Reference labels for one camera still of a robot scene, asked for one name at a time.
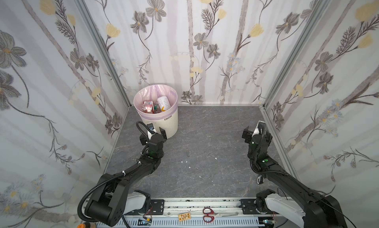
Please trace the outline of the clear bottle white yellow label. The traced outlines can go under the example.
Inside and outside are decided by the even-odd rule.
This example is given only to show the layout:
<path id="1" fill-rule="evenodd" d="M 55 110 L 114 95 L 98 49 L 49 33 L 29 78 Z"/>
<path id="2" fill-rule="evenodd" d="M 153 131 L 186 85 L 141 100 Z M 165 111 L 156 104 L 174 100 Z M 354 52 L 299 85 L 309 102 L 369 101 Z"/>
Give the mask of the clear bottle white yellow label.
<path id="1" fill-rule="evenodd" d="M 169 102 L 169 99 L 167 96 L 161 96 L 157 99 L 157 102 L 159 104 L 159 108 L 162 112 L 167 111 L 171 109 L 171 104 Z"/>

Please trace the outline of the yellow tea bottle red label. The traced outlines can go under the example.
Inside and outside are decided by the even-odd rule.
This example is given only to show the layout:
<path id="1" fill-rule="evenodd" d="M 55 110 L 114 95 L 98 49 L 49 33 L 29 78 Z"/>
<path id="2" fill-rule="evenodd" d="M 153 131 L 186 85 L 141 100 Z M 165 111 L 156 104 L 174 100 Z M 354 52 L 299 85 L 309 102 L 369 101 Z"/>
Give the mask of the yellow tea bottle red label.
<path id="1" fill-rule="evenodd" d="M 154 114 L 159 114 L 159 113 L 161 113 L 162 112 L 162 110 L 161 110 L 161 108 L 160 108 L 160 105 L 158 104 L 158 103 L 155 103 L 154 105 L 153 105 L 153 113 Z"/>

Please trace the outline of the small bottle yellow cap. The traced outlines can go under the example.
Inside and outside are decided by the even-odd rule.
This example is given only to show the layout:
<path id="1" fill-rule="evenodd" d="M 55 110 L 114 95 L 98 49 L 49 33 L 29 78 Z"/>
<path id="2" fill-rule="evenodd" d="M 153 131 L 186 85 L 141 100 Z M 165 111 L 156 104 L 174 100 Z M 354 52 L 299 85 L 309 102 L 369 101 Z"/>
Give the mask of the small bottle yellow cap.
<path id="1" fill-rule="evenodd" d="M 149 100 L 149 101 L 144 101 L 143 104 L 141 105 L 142 112 L 147 113 L 147 114 L 153 114 L 154 113 L 154 102 Z"/>

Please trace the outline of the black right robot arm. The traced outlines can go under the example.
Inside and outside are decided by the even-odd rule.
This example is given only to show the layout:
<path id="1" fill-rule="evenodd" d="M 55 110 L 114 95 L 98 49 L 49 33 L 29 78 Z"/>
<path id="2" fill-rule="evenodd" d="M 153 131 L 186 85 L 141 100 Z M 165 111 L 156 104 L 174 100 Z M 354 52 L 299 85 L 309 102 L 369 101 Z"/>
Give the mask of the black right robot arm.
<path id="1" fill-rule="evenodd" d="M 251 131 L 245 128 L 242 138 L 248 144 L 250 167 L 258 175 L 257 181 L 269 180 L 281 188 L 289 199 L 267 189 L 256 195 L 257 212 L 275 212 L 300 228 L 345 228 L 345 217 L 339 202 L 331 195 L 325 196 L 301 183 L 272 159 L 267 149 L 272 135 L 266 131 L 265 122 L 259 121 Z"/>

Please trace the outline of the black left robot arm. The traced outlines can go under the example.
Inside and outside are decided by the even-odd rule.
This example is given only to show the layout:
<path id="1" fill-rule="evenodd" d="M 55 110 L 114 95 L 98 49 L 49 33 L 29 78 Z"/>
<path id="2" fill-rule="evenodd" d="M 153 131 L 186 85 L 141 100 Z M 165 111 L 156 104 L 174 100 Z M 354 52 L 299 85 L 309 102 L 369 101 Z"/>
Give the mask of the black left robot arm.
<path id="1" fill-rule="evenodd" d="M 136 126 L 142 133 L 140 140 L 144 149 L 137 163 L 130 168 L 111 175 L 104 174 L 98 184 L 90 189 L 81 199 L 77 213 L 82 221 L 102 222 L 113 227 L 125 212 L 128 192 L 138 180 L 152 174 L 164 157 L 163 143 L 167 140 L 166 132 L 159 128 L 153 131 L 141 121 Z"/>

